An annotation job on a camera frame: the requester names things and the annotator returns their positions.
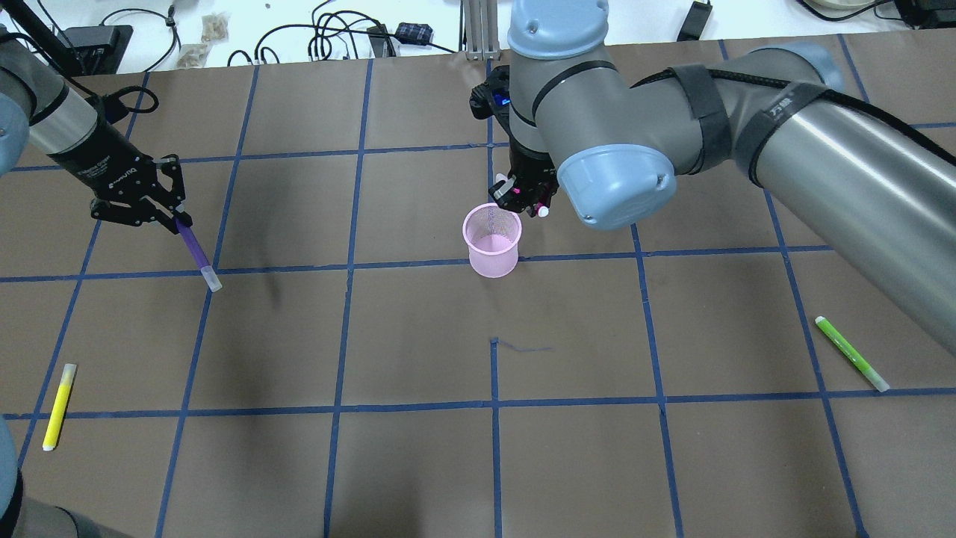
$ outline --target purple marker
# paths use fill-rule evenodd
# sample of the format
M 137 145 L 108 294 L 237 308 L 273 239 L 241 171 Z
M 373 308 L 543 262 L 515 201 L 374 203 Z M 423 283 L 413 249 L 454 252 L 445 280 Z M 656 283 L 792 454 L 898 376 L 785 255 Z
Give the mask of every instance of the purple marker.
M 209 259 L 206 258 L 203 247 L 199 246 L 196 235 L 192 233 L 191 228 L 180 222 L 178 218 L 174 218 L 173 220 L 176 221 L 176 229 L 179 230 L 180 235 L 183 236 L 185 246 L 189 249 L 189 253 L 196 261 L 196 267 L 199 267 L 199 272 L 202 273 L 203 278 L 206 279 L 206 285 L 209 286 L 211 291 L 219 291 L 223 287 L 223 284 L 219 282 L 219 277 L 216 276 L 215 270 L 213 270 L 212 265 L 209 264 Z

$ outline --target green marker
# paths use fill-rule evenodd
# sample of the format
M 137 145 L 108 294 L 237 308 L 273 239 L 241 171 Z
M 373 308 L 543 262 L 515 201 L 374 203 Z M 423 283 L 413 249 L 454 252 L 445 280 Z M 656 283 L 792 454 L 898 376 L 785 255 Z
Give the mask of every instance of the green marker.
M 873 367 L 870 366 L 870 363 L 866 362 L 863 359 L 863 356 L 850 345 L 849 342 L 843 338 L 843 335 L 837 331 L 837 329 L 827 321 L 823 316 L 816 317 L 816 326 L 823 331 L 823 334 L 827 335 L 827 338 L 834 343 L 837 349 L 843 352 L 846 355 L 846 358 L 850 359 L 850 362 L 853 363 L 853 366 L 857 367 L 860 373 L 866 377 L 874 387 L 877 388 L 877 391 L 885 392 L 890 388 L 889 384 L 883 381 L 883 378 L 877 373 L 876 370 L 873 370 Z

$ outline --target light blue cap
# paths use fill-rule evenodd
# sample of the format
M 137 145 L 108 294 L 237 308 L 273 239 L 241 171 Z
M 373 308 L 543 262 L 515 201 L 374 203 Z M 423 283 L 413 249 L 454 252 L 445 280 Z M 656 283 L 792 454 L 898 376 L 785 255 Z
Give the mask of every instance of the light blue cap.
M 515 0 L 508 44 L 521 56 L 562 59 L 604 42 L 607 0 Z
M 0 416 L 0 516 L 7 511 L 16 488 L 16 449 L 7 422 Z
M 14 100 L 0 94 L 0 175 L 20 160 L 30 138 L 30 122 Z
M 645 218 L 677 192 L 674 165 L 657 149 L 634 144 L 590 147 L 557 169 L 577 217 L 597 230 Z
M 833 55 L 831 55 L 830 51 L 823 45 L 820 45 L 819 43 L 813 43 L 811 41 L 792 41 L 790 43 L 783 43 L 780 45 L 768 45 L 766 47 L 760 47 L 759 49 L 754 49 L 751 52 L 763 51 L 766 49 L 789 51 L 797 56 L 802 57 L 814 67 L 816 73 L 820 75 L 820 79 L 823 80 L 824 84 L 830 86 L 838 92 L 843 91 L 843 88 L 845 87 L 843 83 L 843 73 L 839 70 L 839 67 L 837 67 L 837 63 L 834 62 Z

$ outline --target white background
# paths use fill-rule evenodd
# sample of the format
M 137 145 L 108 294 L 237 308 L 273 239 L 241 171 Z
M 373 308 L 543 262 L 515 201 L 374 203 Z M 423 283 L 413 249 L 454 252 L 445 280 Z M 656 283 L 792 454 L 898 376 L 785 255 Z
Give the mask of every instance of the white background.
M 605 42 L 650 43 L 674 41 L 692 0 L 610 0 L 610 31 Z M 877 19 L 872 11 L 845 22 L 826 22 L 812 17 L 794 0 L 711 0 L 714 8 L 702 39 L 734 39 L 743 37 L 790 36 L 813 34 L 851 34 L 904 30 L 899 21 Z M 206 67 L 226 65 L 229 53 L 244 49 L 250 54 L 256 41 L 269 29 L 282 24 L 310 22 L 316 1 L 302 0 L 174 0 L 176 21 L 184 44 L 199 43 L 202 16 L 228 14 L 229 39 L 215 44 L 209 52 Z M 46 15 L 36 0 L 28 0 L 41 20 Z M 168 0 L 43 0 L 60 27 L 95 26 L 104 15 L 121 8 L 147 8 L 166 12 Z M 322 11 L 354 10 L 367 13 L 394 32 L 400 22 L 425 23 L 435 31 L 433 41 L 457 50 L 458 0 L 334 0 Z M 896 16 L 892 3 L 880 8 L 886 16 Z M 507 31 L 511 16 L 511 0 L 499 0 L 498 33 L 503 48 L 508 48 Z M 14 31 L 10 18 L 0 14 L 0 23 Z M 170 30 L 154 15 L 115 15 L 107 24 L 128 24 L 134 27 L 133 38 L 126 51 L 121 73 L 142 71 L 156 61 L 169 46 Z M 309 29 L 282 30 L 270 36 L 265 45 L 276 50 L 283 62 L 308 61 L 306 43 L 312 36 Z M 343 54 L 336 39 L 337 56 Z M 359 55 L 371 54 L 368 40 L 357 35 Z M 400 56 L 443 54 L 426 47 L 402 45 Z M 178 52 L 164 61 L 157 70 L 173 69 Z

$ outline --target pink mesh cup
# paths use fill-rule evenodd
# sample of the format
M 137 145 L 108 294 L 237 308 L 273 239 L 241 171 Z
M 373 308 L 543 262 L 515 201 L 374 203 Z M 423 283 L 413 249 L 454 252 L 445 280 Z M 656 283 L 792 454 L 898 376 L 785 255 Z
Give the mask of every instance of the pink mesh cup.
M 521 238 L 521 217 L 517 213 L 495 204 L 478 206 L 465 217 L 462 235 L 471 268 L 482 277 L 504 277 L 517 265 Z

